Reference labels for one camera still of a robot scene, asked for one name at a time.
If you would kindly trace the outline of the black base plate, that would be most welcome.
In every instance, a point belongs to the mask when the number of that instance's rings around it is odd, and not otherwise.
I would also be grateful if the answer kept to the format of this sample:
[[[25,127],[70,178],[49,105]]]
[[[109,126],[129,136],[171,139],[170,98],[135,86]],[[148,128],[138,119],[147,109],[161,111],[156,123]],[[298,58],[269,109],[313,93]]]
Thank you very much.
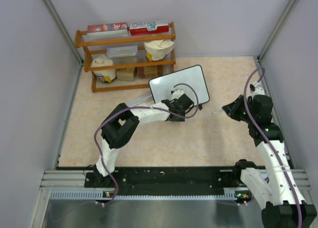
[[[116,167],[112,178],[97,181],[94,166],[78,167],[85,188],[119,187],[118,196],[223,195],[224,188],[243,187],[229,166]]]

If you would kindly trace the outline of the red white foil box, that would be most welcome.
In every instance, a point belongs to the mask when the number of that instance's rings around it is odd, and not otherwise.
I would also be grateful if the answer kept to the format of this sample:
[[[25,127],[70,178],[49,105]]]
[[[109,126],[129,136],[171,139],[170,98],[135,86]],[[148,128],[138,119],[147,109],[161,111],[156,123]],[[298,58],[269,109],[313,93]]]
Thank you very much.
[[[104,39],[128,37],[128,25],[126,22],[116,22],[100,25],[89,25],[87,27],[87,36],[89,39]]]

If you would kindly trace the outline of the tan cardboard box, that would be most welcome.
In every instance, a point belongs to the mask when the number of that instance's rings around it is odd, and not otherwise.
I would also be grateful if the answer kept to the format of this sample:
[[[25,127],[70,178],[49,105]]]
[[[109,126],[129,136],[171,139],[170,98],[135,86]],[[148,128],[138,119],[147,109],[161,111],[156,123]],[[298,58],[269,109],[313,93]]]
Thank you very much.
[[[136,68],[120,68],[116,70],[116,76],[118,80],[134,81],[136,76]]]

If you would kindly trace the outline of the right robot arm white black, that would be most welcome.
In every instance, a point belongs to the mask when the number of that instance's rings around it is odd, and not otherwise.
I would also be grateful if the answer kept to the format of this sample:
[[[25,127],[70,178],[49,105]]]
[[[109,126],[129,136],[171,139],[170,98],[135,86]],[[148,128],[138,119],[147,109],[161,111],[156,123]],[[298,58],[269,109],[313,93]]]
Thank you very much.
[[[241,159],[234,165],[232,181],[246,185],[261,208],[266,228],[308,228],[317,217],[313,204],[308,204],[293,178],[285,153],[284,138],[272,122],[273,101],[267,95],[240,95],[222,107],[231,119],[248,124],[249,135],[262,156],[267,178],[252,161]]]

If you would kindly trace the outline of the cream paper bag upper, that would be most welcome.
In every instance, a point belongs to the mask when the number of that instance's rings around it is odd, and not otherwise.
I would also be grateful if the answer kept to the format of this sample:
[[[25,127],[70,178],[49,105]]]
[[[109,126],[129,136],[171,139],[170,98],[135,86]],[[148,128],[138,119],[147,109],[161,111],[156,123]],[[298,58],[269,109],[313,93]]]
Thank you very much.
[[[149,61],[160,61],[174,49],[174,41],[164,39],[145,42],[144,48]]]

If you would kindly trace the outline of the brown cardboard box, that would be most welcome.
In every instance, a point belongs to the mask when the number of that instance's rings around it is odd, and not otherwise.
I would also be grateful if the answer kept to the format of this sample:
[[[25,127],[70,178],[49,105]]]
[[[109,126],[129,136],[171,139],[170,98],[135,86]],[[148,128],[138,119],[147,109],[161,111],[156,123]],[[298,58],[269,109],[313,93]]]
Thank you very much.
[[[137,74],[139,78],[155,78],[163,75],[163,66],[145,66],[137,67]]]

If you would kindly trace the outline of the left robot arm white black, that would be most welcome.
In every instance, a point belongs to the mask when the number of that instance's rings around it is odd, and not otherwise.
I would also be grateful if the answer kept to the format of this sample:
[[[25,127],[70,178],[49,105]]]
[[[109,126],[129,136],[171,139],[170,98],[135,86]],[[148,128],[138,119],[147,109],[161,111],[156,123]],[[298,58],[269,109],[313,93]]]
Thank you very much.
[[[165,99],[149,106],[127,106],[121,103],[94,133],[99,159],[94,167],[95,180],[101,186],[111,184],[119,150],[132,138],[138,126],[157,121],[183,122],[195,103],[186,95]]]

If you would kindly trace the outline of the black framed whiteboard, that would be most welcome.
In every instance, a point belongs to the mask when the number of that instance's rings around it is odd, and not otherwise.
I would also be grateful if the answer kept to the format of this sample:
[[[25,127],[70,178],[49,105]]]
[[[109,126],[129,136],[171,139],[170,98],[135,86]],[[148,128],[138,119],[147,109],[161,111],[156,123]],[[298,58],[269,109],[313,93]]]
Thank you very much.
[[[149,81],[149,87],[155,103],[171,99],[171,91],[174,89],[183,89],[195,105],[210,101],[207,83],[200,65],[153,78]]]

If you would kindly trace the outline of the clear plastic box on shelf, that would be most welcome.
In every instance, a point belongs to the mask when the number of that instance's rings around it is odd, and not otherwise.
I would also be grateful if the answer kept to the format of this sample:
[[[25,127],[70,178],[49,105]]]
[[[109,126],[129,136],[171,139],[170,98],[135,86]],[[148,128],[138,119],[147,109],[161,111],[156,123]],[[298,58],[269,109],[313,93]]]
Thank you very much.
[[[106,55],[109,58],[134,57],[138,54],[138,46],[122,46],[108,48]]]

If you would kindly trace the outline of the red white wrap box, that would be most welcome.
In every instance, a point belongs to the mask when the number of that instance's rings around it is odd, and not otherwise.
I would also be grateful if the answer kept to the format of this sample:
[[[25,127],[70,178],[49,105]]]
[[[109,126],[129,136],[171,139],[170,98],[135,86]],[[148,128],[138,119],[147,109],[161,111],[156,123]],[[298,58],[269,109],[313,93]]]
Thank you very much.
[[[166,33],[169,31],[167,21],[137,22],[129,25],[129,31],[132,36]]]

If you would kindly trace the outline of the wooden three tier shelf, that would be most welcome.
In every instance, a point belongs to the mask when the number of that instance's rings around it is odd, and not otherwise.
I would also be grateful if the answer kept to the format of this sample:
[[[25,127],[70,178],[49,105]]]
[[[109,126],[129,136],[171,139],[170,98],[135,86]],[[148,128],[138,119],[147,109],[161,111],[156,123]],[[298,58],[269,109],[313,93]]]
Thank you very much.
[[[110,83],[102,83],[98,81],[95,71],[102,70],[112,70],[128,67],[145,67],[145,66],[163,66],[163,75],[174,72],[174,66],[176,64],[175,50],[172,50],[163,60],[160,61],[149,61],[146,57],[146,51],[144,48],[144,42],[154,41],[154,40],[164,40],[169,39],[175,41],[176,33],[175,26],[173,22],[169,23],[169,31],[162,34],[148,34],[139,36],[129,36],[122,38],[113,39],[103,39],[95,41],[87,41],[85,39],[87,36],[86,31],[76,31],[75,35],[75,46],[77,48],[83,48],[84,51],[84,62],[83,69],[86,73],[91,72],[92,82],[91,91],[92,92],[106,92],[106,91],[116,91],[116,90],[127,90],[127,89],[141,89],[148,88],[149,78],[139,78],[136,77],[134,81],[124,81],[116,79]],[[97,56],[105,55],[108,48],[119,47],[119,46],[138,46],[138,54],[134,61],[127,61],[126,57],[113,59],[113,65],[101,66],[93,68],[91,63]]]

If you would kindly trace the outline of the aluminium rail frame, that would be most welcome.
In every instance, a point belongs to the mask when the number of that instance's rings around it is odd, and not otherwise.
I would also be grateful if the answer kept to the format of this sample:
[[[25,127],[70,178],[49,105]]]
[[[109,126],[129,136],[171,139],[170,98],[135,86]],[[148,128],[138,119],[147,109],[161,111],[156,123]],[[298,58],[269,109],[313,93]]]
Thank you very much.
[[[82,189],[85,176],[81,170],[45,171],[40,183],[40,189]]]

